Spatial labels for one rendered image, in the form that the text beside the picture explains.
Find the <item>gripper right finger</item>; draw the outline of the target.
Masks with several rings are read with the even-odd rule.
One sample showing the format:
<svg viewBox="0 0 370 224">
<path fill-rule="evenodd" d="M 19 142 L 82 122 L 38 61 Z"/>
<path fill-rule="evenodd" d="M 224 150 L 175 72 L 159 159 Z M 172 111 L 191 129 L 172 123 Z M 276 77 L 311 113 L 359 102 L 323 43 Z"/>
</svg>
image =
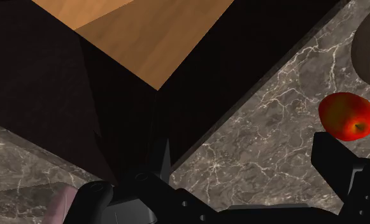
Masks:
<svg viewBox="0 0 370 224">
<path fill-rule="evenodd" d="M 311 164 L 343 202 L 343 223 L 370 224 L 370 158 L 356 156 L 327 132 L 316 132 Z"/>
</svg>

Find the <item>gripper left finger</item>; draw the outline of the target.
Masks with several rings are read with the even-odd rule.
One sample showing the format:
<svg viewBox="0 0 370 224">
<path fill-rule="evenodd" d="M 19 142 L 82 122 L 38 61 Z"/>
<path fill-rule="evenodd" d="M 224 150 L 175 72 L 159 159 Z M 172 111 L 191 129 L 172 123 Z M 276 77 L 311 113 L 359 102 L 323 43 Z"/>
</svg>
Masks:
<svg viewBox="0 0 370 224">
<path fill-rule="evenodd" d="M 159 139 L 145 167 L 113 186 L 93 181 L 76 193 L 63 224 L 218 224 L 218 213 L 169 185 L 169 141 Z"/>
</svg>

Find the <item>red apple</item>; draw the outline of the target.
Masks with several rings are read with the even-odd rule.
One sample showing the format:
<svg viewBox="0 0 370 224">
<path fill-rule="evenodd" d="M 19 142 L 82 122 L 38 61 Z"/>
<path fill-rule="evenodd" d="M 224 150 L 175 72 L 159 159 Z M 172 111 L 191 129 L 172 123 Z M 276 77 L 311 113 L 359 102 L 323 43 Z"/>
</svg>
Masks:
<svg viewBox="0 0 370 224">
<path fill-rule="evenodd" d="M 350 92 L 336 92 L 318 105 L 320 122 L 330 135 L 355 141 L 370 134 L 370 102 Z"/>
</svg>

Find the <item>pink rounded object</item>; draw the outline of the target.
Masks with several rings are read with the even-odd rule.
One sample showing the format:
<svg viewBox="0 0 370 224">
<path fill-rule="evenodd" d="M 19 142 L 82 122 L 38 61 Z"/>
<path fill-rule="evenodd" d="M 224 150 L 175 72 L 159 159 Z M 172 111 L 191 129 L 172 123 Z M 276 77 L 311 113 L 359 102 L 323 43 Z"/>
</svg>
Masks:
<svg viewBox="0 0 370 224">
<path fill-rule="evenodd" d="M 77 189 L 65 186 L 49 203 L 41 224 L 63 224 Z"/>
</svg>

